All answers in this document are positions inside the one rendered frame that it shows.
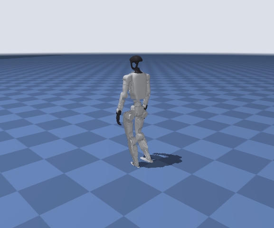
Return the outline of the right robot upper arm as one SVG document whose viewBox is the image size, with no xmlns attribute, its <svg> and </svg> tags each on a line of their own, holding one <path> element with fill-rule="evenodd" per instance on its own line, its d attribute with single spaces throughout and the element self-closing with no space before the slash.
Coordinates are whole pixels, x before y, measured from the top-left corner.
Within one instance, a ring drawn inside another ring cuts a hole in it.
<svg viewBox="0 0 274 228">
<path fill-rule="evenodd" d="M 146 76 L 147 76 L 147 92 L 146 92 L 146 95 L 149 95 L 150 92 L 151 92 L 151 88 L 150 88 L 150 75 L 146 74 Z"/>
</svg>

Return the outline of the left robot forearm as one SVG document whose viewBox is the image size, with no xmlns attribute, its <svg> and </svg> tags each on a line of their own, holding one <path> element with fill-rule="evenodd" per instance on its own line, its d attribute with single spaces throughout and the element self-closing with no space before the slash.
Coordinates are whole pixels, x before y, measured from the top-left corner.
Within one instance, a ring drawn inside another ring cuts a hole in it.
<svg viewBox="0 0 274 228">
<path fill-rule="evenodd" d="M 118 104 L 118 108 L 116 109 L 117 113 L 118 113 L 119 110 L 121 110 L 121 113 L 122 113 L 122 109 L 123 109 L 124 103 L 125 103 L 125 100 L 123 99 L 123 93 L 121 92 L 120 99 L 119 99 L 119 104 Z"/>
</svg>

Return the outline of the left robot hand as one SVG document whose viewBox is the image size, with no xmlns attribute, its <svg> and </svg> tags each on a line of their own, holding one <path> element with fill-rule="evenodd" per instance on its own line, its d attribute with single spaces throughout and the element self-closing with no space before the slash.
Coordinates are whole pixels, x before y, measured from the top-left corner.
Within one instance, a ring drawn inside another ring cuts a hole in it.
<svg viewBox="0 0 274 228">
<path fill-rule="evenodd" d="M 116 116 L 116 121 L 117 121 L 117 123 L 118 123 L 119 125 L 121 125 L 120 122 L 119 122 L 119 120 L 120 120 L 120 115 L 121 115 L 121 110 L 119 110 L 118 113 L 116 112 L 116 114 L 117 114 L 117 116 Z"/>
</svg>

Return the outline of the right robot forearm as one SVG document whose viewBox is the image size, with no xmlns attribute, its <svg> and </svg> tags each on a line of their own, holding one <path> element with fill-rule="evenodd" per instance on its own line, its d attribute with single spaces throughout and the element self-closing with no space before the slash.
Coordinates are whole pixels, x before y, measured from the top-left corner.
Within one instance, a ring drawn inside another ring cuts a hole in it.
<svg viewBox="0 0 274 228">
<path fill-rule="evenodd" d="M 146 108 L 146 105 L 148 105 L 149 98 L 150 98 L 150 94 L 149 95 L 145 95 L 145 98 L 143 100 L 143 106 L 144 106 L 144 108 Z"/>
</svg>

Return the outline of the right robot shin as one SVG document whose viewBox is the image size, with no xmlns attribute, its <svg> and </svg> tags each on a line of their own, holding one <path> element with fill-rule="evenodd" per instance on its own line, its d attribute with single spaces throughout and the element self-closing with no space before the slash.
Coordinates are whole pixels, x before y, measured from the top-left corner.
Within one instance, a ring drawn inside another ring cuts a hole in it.
<svg viewBox="0 0 274 228">
<path fill-rule="evenodd" d="M 143 134 L 143 136 L 144 136 L 144 134 Z M 137 140 L 137 142 L 140 146 L 140 149 L 143 151 L 146 159 L 150 160 L 151 157 L 150 157 L 150 154 L 149 154 L 149 151 L 148 151 L 148 145 L 147 145 L 147 141 L 146 141 L 145 137 L 142 140 Z"/>
</svg>

